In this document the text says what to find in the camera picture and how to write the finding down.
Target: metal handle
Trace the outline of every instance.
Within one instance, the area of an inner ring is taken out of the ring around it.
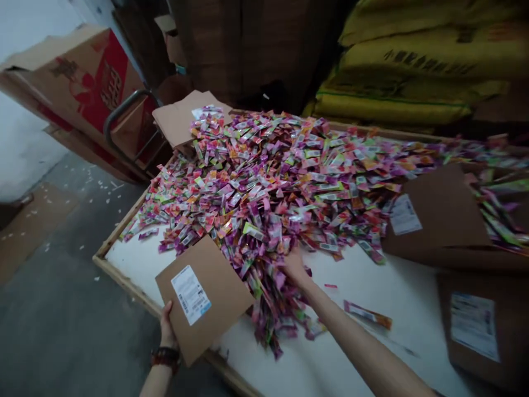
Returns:
[[[117,108],[115,108],[109,116],[105,120],[105,124],[103,125],[103,133],[105,134],[105,139],[109,146],[125,161],[126,163],[130,164],[134,167],[134,169],[140,173],[140,175],[143,175],[146,180],[150,180],[149,174],[147,174],[147,170],[142,169],[136,162],[131,159],[129,156],[127,156],[118,145],[114,143],[112,140],[112,134],[110,126],[119,119],[120,116],[122,116],[138,99],[140,99],[143,96],[150,96],[154,103],[158,104],[158,100],[154,96],[154,94],[146,89],[141,89],[135,91],[131,96],[129,96],[127,99],[125,99]],[[145,149],[145,147],[151,142],[152,138],[147,142],[147,144],[142,148]]]

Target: white table surface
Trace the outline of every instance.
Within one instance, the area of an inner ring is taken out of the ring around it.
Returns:
[[[160,227],[159,235],[164,229]],[[106,259],[162,306],[154,277],[175,259],[175,253],[158,254],[158,241],[154,236],[140,242],[138,235],[128,243],[116,241]],[[392,318],[392,329],[385,335],[362,324],[430,387],[446,397],[492,395],[450,365],[435,269],[394,256],[388,257],[386,265],[377,266],[357,245],[347,247],[343,256],[343,261],[335,262],[322,252],[304,252],[304,261],[320,287],[337,285],[343,299]],[[300,329],[297,339],[280,341],[284,355],[275,361],[273,354],[256,342],[253,330],[245,316],[215,347],[220,347],[228,364],[263,395],[373,395],[328,332],[309,341]]]

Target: bracelet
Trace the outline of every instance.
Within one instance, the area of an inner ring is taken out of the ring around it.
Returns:
[[[170,347],[158,347],[151,352],[150,365],[165,365],[172,369],[174,375],[180,367],[180,351]]]

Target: forearm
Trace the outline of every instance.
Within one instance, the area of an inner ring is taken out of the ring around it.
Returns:
[[[171,383],[172,369],[165,365],[155,365],[150,369],[140,397],[163,397]]]
[[[435,396],[404,362],[350,318],[308,275],[298,280],[298,285],[377,397]]]

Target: wooden frame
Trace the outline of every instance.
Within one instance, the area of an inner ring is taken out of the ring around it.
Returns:
[[[167,165],[174,161],[174,156],[168,161]],[[147,311],[153,316],[160,318],[161,307],[158,306],[151,298],[149,298],[145,292],[136,286],[130,278],[125,276],[122,272],[116,269],[110,262],[105,259],[105,255],[109,252],[114,242],[119,238],[121,232],[125,229],[128,223],[136,215],[136,212],[140,209],[145,201],[147,195],[147,189],[136,201],[132,208],[127,212],[125,218],[117,225],[110,236],[103,242],[101,248],[92,257],[92,260],[98,265],[105,273],[107,273],[118,285],[120,285],[127,293],[135,300],[140,302]],[[224,381],[232,388],[234,392],[239,396],[243,397],[262,397],[254,387],[250,386],[233,368],[231,368],[226,360],[219,354],[212,350],[208,350],[204,353],[204,358],[215,368],[224,378]]]
[[[232,113],[243,113],[241,110],[234,110]],[[350,124],[343,124],[338,122],[329,123],[331,129],[345,131]],[[358,126],[360,132],[366,133],[370,131],[372,127]],[[453,142],[453,138],[438,137],[424,135],[414,132],[404,132],[395,130],[385,130],[383,128],[378,129],[378,135],[384,138],[399,140],[399,141],[420,141],[425,143],[450,143]],[[186,153],[187,148],[178,147],[178,150]],[[513,155],[529,155],[529,148],[525,147],[509,147],[508,151]],[[167,165],[174,161],[175,157],[171,157]],[[121,232],[125,229],[128,223],[136,215],[139,208],[145,201],[147,190],[142,194],[138,201],[132,206],[132,208],[125,215],[123,220],[114,229],[112,234],[103,242],[101,248],[93,256],[93,261],[101,269],[103,269],[114,281],[116,281],[125,291],[127,291],[134,299],[141,302],[141,304],[150,312],[153,316],[159,318],[161,316],[161,307],[159,307],[152,299],[150,299],[138,286],[121,273],[118,269],[113,267],[106,259],[105,255],[108,253],[114,242],[119,238]],[[234,392],[240,396],[258,397],[262,396],[254,387],[250,386],[234,369],[232,369],[226,361],[214,351],[206,351],[204,353],[205,359],[224,377],[224,380],[231,386]]]

